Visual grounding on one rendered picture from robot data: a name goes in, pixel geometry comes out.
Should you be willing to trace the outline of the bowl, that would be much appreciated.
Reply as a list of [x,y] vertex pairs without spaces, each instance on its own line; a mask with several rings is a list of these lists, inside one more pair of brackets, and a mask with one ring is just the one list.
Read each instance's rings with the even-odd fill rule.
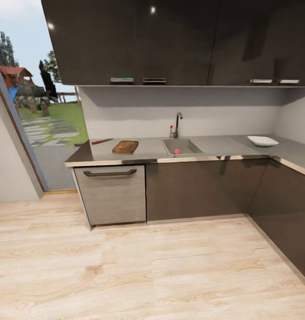
[[268,138],[268,137],[249,135],[247,138],[256,147],[267,148],[267,147],[272,147],[272,146],[275,146],[278,144],[278,142],[276,142],[273,139]]

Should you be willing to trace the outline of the cutting board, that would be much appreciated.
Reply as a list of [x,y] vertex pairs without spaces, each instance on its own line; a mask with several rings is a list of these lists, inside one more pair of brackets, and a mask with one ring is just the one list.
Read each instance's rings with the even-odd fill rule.
[[133,153],[138,144],[139,141],[122,140],[112,149],[112,152]]

